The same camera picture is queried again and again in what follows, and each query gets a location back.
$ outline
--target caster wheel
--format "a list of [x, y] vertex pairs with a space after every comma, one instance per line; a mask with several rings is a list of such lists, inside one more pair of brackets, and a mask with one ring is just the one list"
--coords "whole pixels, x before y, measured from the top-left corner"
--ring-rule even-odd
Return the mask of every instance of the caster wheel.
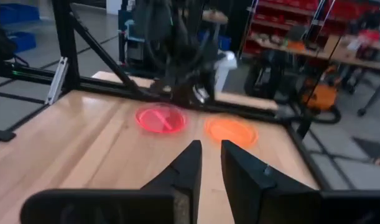
[[354, 88], [353, 86], [351, 86], [351, 87], [349, 87], [348, 91], [349, 91], [349, 93], [350, 93], [351, 95], [353, 95], [354, 92], [356, 91], [356, 88]]
[[358, 116], [364, 116], [366, 114], [366, 110], [365, 109], [359, 109], [358, 111], [357, 111], [357, 115]]

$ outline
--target orange bowl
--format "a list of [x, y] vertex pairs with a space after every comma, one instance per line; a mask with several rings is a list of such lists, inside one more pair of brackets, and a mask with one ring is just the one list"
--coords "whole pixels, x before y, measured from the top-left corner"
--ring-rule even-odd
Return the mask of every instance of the orange bowl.
[[257, 139], [257, 131], [244, 119], [234, 116], [213, 116], [206, 120], [205, 132], [214, 141], [230, 140], [239, 147], [253, 146]]

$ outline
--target wooden table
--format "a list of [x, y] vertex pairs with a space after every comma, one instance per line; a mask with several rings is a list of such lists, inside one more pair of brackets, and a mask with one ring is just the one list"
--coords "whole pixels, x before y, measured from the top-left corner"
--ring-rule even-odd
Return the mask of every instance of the wooden table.
[[335, 37], [329, 38], [327, 41], [327, 44], [325, 44], [325, 47], [321, 50], [293, 49], [293, 48], [288, 48], [286, 46], [278, 46], [277, 44], [271, 43], [270, 40], [255, 39], [254, 41], [257, 42], [261, 47], [265, 47], [268, 49], [281, 50], [281, 51], [288, 52], [291, 54], [304, 55], [308, 57], [327, 59], [329, 58], [333, 49], [335, 48], [335, 43], [336, 43], [335, 41], [337, 40], [338, 39], [336, 39]]
[[[121, 80], [113, 73], [98, 72], [94, 74], [92, 77], [101, 79], [101, 80], [122, 83]], [[133, 81], [135, 81], [137, 85], [144, 88], [149, 88], [151, 84], [154, 82], [153, 80], [148, 79], [148, 78], [140, 78], [140, 77], [133, 77], [133, 76], [129, 76], [129, 77]], [[234, 94], [234, 93], [223, 93], [223, 92], [217, 91], [215, 93], [215, 99], [217, 101], [223, 101], [226, 103], [234, 103], [234, 104], [238, 104], [242, 106], [250, 106], [250, 107], [261, 108], [261, 109], [272, 110], [272, 111], [278, 110], [278, 105], [274, 100], [248, 97], [248, 96]]]
[[[110, 80], [113, 74], [97, 77]], [[221, 175], [220, 145], [203, 132], [204, 120], [211, 114], [185, 111], [187, 127], [161, 136], [136, 124], [134, 113], [144, 104], [71, 91], [21, 126], [11, 142], [0, 142], [0, 224], [19, 223], [22, 203], [43, 189], [138, 189], [194, 139], [203, 146], [198, 222], [233, 223]], [[249, 123], [259, 133], [250, 153], [317, 188], [284, 127]]]
[[[364, 68], [373, 68], [380, 70], [380, 62], [372, 61], [372, 60], [363, 60], [360, 58], [356, 58], [356, 51], [347, 49], [347, 45], [344, 45], [343, 43], [350, 43], [352, 40], [354, 40], [355, 36], [346, 35], [343, 36], [338, 46], [336, 47], [333, 55], [332, 60], [336, 60], [338, 62], [347, 63], [350, 65], [356, 65]], [[371, 47], [380, 50], [380, 42], [373, 42], [371, 44]]]

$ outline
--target red shelving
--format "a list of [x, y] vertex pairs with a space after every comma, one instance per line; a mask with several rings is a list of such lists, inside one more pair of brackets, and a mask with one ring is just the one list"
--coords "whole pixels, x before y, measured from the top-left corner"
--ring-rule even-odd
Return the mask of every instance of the red shelving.
[[262, 0], [248, 27], [243, 52], [258, 54], [263, 48], [249, 36], [252, 32], [285, 36], [294, 25], [308, 26], [318, 6], [318, 0]]
[[366, 2], [329, 0], [327, 6], [324, 8], [323, 17], [326, 17], [329, 8], [331, 8], [331, 11], [325, 23], [323, 21], [316, 23], [320, 26], [323, 25], [320, 37], [317, 39], [317, 42], [323, 42], [323, 40], [326, 39], [329, 34], [344, 34], [351, 20], [360, 18], [366, 11], [378, 10], [379, 6]]

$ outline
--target wheel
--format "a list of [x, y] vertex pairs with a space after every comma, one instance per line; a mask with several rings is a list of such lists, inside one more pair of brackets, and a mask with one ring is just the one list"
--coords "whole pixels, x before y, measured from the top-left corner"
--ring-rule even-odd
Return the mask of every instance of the wheel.
[[245, 79], [245, 84], [244, 84], [245, 94], [247, 94], [248, 96], [257, 96], [256, 90], [254, 88], [255, 88], [257, 79], [259, 78], [260, 75], [263, 74], [263, 71], [264, 71], [263, 66], [258, 61], [255, 61]]
[[364, 116], [366, 114], [366, 109], [362, 108], [357, 111], [358, 116]]
[[351, 95], [353, 95], [354, 92], [356, 91], [356, 88], [355, 88], [354, 86], [349, 86], [348, 91], [349, 91], [349, 93], [350, 93]]

